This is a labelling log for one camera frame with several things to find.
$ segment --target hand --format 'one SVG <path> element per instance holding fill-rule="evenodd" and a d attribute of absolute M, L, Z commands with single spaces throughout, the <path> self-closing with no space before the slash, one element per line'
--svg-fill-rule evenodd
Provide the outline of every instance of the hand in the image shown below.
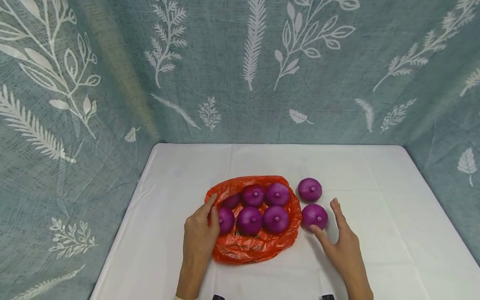
<path fill-rule="evenodd" d="M 360 243 L 343 216 L 340 203 L 335 198 L 330 202 L 338 226 L 338 242 L 332 244 L 324 232 L 315 225 L 310 226 L 326 256 L 342 276 L 347 287 L 349 300 L 372 300 L 373 293 L 367 279 L 365 264 L 360 252 Z"/>
<path fill-rule="evenodd" d="M 200 293 L 208 262 L 220 233 L 218 211 L 216 207 L 212 207 L 215 199 L 216 194 L 185 221 L 183 263 L 177 286 L 177 297 L 181 299 L 197 299 Z"/>

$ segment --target orange plastic bag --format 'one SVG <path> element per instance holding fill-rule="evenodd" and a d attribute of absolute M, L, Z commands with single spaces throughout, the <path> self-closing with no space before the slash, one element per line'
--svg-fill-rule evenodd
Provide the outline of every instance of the orange plastic bag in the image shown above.
<path fill-rule="evenodd" d="M 298 198 L 288 185 L 288 181 L 281 176 L 247 176 L 229 179 L 211 188 L 205 196 L 205 202 L 217 193 L 214 205 L 220 208 L 221 203 L 228 197 L 241 192 L 247 185 L 259 184 L 265 190 L 275 182 L 282 183 L 290 191 L 290 201 L 285 206 L 290 218 L 288 229 L 280 235 L 271 235 L 263 229 L 257 236 L 244 236 L 237 230 L 235 224 L 233 230 L 224 236 L 220 236 L 213 250 L 213 258 L 224 264 L 247 264 L 261 262 L 277 256 L 283 249 L 290 247 L 295 242 L 301 222 L 301 208 Z M 265 203 L 260 207 L 262 214 L 267 209 Z M 240 204 L 233 214 L 237 218 L 243 206 Z"/>

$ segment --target purple onion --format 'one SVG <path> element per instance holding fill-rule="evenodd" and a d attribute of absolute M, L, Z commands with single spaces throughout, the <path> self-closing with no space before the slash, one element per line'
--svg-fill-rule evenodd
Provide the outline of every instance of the purple onion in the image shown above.
<path fill-rule="evenodd" d="M 255 235 L 262 229 L 262 213 L 251 206 L 240 210 L 237 216 L 237 227 L 245 235 Z"/>
<path fill-rule="evenodd" d="M 287 211 L 281 206 L 271 206 L 264 212 L 264 228 L 272 234 L 280 234 L 287 230 L 290 220 Z"/>
<path fill-rule="evenodd" d="M 228 197 L 222 202 L 222 207 L 227 207 L 229 209 L 234 209 L 240 203 L 240 194 L 237 193 L 233 196 Z"/>
<path fill-rule="evenodd" d="M 299 195 L 305 201 L 317 201 L 322 196 L 322 185 L 313 178 L 302 179 L 299 183 Z"/>
<path fill-rule="evenodd" d="M 258 185 L 248 185 L 241 191 L 243 206 L 260 207 L 264 202 L 264 189 Z"/>
<path fill-rule="evenodd" d="M 302 222 L 305 228 L 310 230 L 310 225 L 316 225 L 320 229 L 325 229 L 328 223 L 328 214 L 323 207 L 318 204 L 309 204 L 301 212 Z"/>
<path fill-rule="evenodd" d="M 269 206 L 285 206 L 290 201 L 290 191 L 284 184 L 273 183 L 265 193 L 265 201 Z"/>
<path fill-rule="evenodd" d="M 235 224 L 235 215 L 229 208 L 221 207 L 218 211 L 218 222 L 220 235 L 225 235 L 232 230 L 233 224 Z"/>

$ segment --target fabric backdrop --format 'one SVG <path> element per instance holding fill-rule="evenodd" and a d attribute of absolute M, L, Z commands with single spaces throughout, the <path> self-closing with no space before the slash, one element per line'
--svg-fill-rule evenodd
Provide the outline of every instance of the fabric backdrop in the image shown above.
<path fill-rule="evenodd" d="M 479 0 L 0 0 L 0 298 L 89 298 L 151 147 L 404 146 L 480 262 Z"/>

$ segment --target finger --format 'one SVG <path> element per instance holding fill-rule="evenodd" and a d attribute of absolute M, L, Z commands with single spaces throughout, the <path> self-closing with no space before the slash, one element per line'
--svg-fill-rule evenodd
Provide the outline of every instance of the finger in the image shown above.
<path fill-rule="evenodd" d="M 328 240 L 328 238 L 324 234 L 323 230 L 321 230 L 316 225 L 311 225 L 310 230 L 317 237 L 317 239 L 320 242 L 320 244 L 322 245 L 322 248 L 324 249 L 325 253 L 328 255 L 331 252 L 333 244 Z"/>
<path fill-rule="evenodd" d="M 216 193 L 213 194 L 212 197 L 210 197 L 210 199 L 208 199 L 207 202 L 205 202 L 204 205 L 200 206 L 200 208 L 197 209 L 195 214 L 207 217 L 208 214 L 210 213 L 210 210 L 212 209 L 212 206 L 213 206 L 213 203 L 215 202 L 215 200 L 216 200 Z"/>
<path fill-rule="evenodd" d="M 333 201 L 330 202 L 330 207 L 332 208 L 333 213 L 335 214 L 335 219 L 336 219 L 336 224 L 338 226 L 338 229 L 348 228 L 347 219 L 345 219 L 345 216 L 342 213 L 342 208 L 340 207 L 340 203 L 336 198 L 334 198 Z"/>
<path fill-rule="evenodd" d="M 218 210 L 216 207 L 212 207 L 212 210 L 210 211 L 210 228 L 213 230 L 213 232 L 218 236 L 218 233 L 220 232 L 220 223 L 218 221 Z"/>

